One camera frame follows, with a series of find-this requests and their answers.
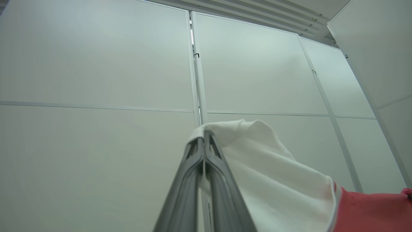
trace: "red and white garment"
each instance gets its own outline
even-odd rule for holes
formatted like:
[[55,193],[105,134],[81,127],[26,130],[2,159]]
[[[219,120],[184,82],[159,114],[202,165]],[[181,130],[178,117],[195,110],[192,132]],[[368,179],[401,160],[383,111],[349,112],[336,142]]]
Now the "red and white garment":
[[407,194],[337,187],[329,176],[297,162],[262,121],[208,123],[190,141],[204,130],[215,133],[259,232],[412,231]]

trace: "white fabric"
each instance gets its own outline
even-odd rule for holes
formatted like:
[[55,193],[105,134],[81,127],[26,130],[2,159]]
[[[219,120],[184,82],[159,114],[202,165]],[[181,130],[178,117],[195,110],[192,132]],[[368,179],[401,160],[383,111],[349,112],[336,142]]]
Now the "white fabric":
[[325,232],[336,208],[333,181],[298,163],[264,122],[208,123],[259,232]]

